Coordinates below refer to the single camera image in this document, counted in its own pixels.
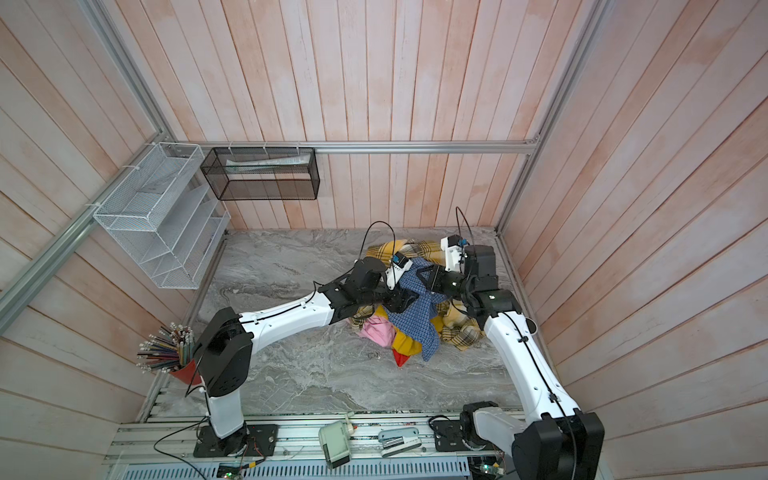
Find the red pencil holder with pencils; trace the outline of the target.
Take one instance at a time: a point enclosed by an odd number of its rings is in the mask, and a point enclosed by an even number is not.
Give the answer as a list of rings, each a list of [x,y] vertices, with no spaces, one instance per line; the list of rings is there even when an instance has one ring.
[[[193,358],[195,344],[190,327],[176,323],[162,326],[139,345],[137,366],[143,372],[167,373],[188,387],[199,387],[203,380]]]

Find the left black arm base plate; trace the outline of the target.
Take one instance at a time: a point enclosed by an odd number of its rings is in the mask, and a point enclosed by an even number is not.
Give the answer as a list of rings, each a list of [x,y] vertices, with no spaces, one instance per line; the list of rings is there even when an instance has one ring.
[[[203,426],[193,451],[194,458],[233,456],[269,457],[274,454],[278,437],[276,424],[243,424],[225,438],[216,436],[210,425]]]

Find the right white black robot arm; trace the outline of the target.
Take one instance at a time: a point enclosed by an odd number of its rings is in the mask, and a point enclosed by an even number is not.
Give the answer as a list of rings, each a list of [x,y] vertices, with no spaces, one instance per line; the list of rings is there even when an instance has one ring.
[[[443,265],[421,268],[418,278],[430,293],[461,302],[496,348],[519,395],[524,419],[494,402],[464,406],[463,441],[491,444],[512,461],[521,479],[593,479],[605,429],[568,395],[534,340],[534,324],[515,295],[499,286],[492,247],[471,245],[458,235],[442,239]]]

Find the horizontal aluminium rail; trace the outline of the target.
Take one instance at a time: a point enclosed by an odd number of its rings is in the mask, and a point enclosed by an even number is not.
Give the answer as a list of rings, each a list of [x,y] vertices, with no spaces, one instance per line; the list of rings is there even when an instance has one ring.
[[[203,151],[212,148],[253,148],[296,152],[311,149],[317,154],[531,154],[535,140],[480,141],[272,141],[272,142],[199,142]]]

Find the white green device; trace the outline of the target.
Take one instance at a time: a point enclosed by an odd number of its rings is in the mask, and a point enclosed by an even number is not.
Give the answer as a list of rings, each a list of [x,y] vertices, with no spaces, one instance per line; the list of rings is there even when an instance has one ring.
[[[351,460],[351,436],[354,426],[348,421],[337,421],[319,429],[318,439],[329,469],[335,469]]]

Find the grey stapler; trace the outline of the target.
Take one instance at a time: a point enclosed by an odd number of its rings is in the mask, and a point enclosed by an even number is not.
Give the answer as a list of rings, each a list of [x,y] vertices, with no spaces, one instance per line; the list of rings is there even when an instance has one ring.
[[[419,430],[413,426],[382,430],[378,434],[378,441],[383,458],[422,447]]]

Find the pink cloth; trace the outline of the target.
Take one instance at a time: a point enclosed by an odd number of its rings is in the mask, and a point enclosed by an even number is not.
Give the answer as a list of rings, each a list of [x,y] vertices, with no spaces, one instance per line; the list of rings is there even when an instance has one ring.
[[[387,318],[373,315],[363,323],[358,335],[381,347],[390,348],[395,339],[396,330]]]

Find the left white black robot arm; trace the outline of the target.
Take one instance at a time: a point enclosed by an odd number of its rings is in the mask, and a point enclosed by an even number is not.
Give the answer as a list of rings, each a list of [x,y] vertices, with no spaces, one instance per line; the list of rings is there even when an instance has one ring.
[[[302,331],[351,318],[363,307],[384,305],[404,312],[418,297],[398,285],[412,265],[402,253],[396,253],[389,266],[365,257],[348,272],[287,304],[257,312],[219,310],[193,350],[215,437],[228,440],[246,428],[240,388],[255,353]]]

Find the blue checkered shirt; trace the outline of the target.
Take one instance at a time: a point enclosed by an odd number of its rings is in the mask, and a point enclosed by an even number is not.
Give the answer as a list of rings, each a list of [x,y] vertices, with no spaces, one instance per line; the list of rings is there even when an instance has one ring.
[[[448,302],[450,298],[427,291],[416,277],[416,271],[419,268],[436,263],[421,257],[410,259],[412,266],[401,277],[397,286],[418,293],[419,299],[401,314],[390,313],[384,309],[394,327],[422,344],[421,357],[424,361],[429,361],[437,352],[441,342],[441,339],[438,340],[438,333],[430,320],[440,316],[439,307]]]

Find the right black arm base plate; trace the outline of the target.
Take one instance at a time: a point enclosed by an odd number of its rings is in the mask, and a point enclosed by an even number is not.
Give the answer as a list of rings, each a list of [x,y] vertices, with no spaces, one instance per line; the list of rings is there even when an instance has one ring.
[[[435,448],[439,452],[505,451],[510,452],[515,431],[503,423],[481,418],[479,422],[462,417],[451,420],[444,415],[427,421],[432,430]]]

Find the red cloth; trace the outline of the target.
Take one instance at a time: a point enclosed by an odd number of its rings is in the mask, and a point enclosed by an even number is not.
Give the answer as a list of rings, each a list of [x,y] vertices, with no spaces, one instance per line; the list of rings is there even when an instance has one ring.
[[[409,355],[402,354],[395,349],[392,350],[392,354],[394,361],[399,368],[402,368],[410,359]]]

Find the black mesh basket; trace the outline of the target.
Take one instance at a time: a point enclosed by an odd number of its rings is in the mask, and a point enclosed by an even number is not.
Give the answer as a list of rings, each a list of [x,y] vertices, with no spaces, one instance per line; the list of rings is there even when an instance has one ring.
[[[321,184],[315,151],[304,147],[215,147],[201,171],[222,201],[314,200]]]

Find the yellow plaid cloth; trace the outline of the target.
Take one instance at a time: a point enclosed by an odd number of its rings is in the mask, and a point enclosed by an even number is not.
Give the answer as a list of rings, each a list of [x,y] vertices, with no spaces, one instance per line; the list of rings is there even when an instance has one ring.
[[[414,239],[398,239],[368,247],[365,257],[377,258],[385,265],[388,265],[392,255],[398,251],[403,252],[409,258],[421,257],[433,263],[444,264],[444,255],[440,250],[438,242]],[[448,301],[439,307],[444,327],[440,333],[440,339],[442,343],[453,345],[458,350],[465,351],[479,342],[484,334],[479,328],[477,321],[462,314],[458,306],[463,307],[459,301]],[[350,322],[359,332],[363,323],[369,316],[373,315],[376,314],[370,306],[361,307],[350,319]]]

